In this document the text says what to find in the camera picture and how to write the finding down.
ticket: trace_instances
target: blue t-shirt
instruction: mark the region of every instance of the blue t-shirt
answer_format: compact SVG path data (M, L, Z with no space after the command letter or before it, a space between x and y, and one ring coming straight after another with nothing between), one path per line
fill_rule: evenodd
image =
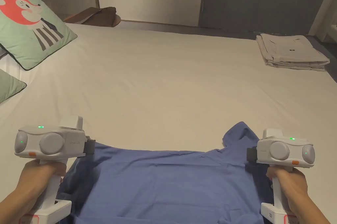
M263 224L272 203L266 165L250 165L258 138L243 122L209 152L138 151L97 143L77 159L58 198L72 201L61 224Z

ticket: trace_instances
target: device handle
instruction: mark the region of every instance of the device handle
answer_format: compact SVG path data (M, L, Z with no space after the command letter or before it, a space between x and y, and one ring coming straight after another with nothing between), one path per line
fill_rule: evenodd
M55 161L61 162L67 165L68 159L55 160ZM40 160L40 165L46 164L48 162L51 162L51 160ZM59 190L60 182L61 182L61 177L53 175L46 189L39 196L36 204L33 207L33 210L46 209L48 207L55 205L56 195L57 195L57 191Z
M286 166L285 170L288 172L293 171L293 167ZM272 179L272 188L274 194L274 206L278 209L283 209L286 212L290 212L288 199L282 191L280 181L277 178Z

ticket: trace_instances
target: striped pattern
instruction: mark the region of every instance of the striped pattern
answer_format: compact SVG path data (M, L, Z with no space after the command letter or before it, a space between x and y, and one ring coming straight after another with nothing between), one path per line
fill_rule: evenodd
M42 29L33 29L33 31L43 51L45 51L47 48L51 47L64 37L59 31L52 30L47 27L44 27Z

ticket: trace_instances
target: hand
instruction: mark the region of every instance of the hand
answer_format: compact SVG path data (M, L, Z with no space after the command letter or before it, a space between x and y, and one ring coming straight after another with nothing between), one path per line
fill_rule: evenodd
M288 199L290 210L297 214L298 210L294 200L300 197L309 197L305 175L295 168L289 173L281 166L271 166L268 168L267 177L270 180L275 177L278 178L281 188Z
M24 214L33 208L54 174L64 177L66 173L67 166L64 163L49 162L39 165L39 162L40 160L34 159L25 165L15 189L27 201Z

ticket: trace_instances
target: folded clothes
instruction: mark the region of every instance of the folded clothes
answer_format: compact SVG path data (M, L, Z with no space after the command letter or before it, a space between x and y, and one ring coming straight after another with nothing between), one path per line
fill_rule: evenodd
M266 65L278 68L325 71L330 60L313 48L304 36L256 36Z
M261 203L273 202L268 166L246 160L258 140L240 122L225 134L226 148L209 152L97 143L60 185L58 199L72 201L61 224L264 224Z

